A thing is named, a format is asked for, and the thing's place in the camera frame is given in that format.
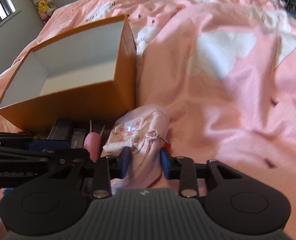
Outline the pink wallet case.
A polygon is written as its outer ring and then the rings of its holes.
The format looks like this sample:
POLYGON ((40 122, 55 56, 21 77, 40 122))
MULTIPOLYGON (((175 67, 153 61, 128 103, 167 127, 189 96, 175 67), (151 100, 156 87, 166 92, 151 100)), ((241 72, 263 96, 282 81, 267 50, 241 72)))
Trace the pink wallet case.
POLYGON ((89 121, 89 133, 85 138, 84 148, 89 152, 90 159, 96 162, 101 156, 101 141, 105 125, 98 125, 89 121))

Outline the pink cartoon pouch bag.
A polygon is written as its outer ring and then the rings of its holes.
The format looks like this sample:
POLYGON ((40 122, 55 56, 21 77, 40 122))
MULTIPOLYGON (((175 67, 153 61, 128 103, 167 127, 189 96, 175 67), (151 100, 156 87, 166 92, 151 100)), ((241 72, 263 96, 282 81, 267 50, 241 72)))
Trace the pink cartoon pouch bag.
POLYGON ((124 179, 111 179, 112 193, 118 189, 144 189, 161 175, 159 151, 168 133, 169 115, 163 107, 138 107, 119 118, 103 146, 103 155, 118 156, 129 147, 132 159, 124 179))

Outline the orange cardboard box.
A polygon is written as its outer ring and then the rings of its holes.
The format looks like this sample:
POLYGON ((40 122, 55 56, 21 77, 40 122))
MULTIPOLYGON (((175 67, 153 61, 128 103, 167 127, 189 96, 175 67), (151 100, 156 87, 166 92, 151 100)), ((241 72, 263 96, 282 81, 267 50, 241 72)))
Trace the orange cardboard box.
POLYGON ((0 115, 43 133, 59 118, 112 124, 136 106, 136 43, 124 15, 42 42, 21 59, 0 98, 0 115))

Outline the pink printed bed duvet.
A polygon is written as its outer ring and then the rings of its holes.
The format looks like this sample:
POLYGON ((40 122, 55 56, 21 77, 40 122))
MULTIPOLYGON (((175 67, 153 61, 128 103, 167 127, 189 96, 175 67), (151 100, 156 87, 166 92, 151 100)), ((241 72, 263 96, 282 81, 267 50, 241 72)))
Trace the pink printed bed duvet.
POLYGON ((172 154, 281 191, 296 239, 296 20, 277 0, 79 0, 30 46, 120 14, 137 46, 137 104, 167 111, 172 154))

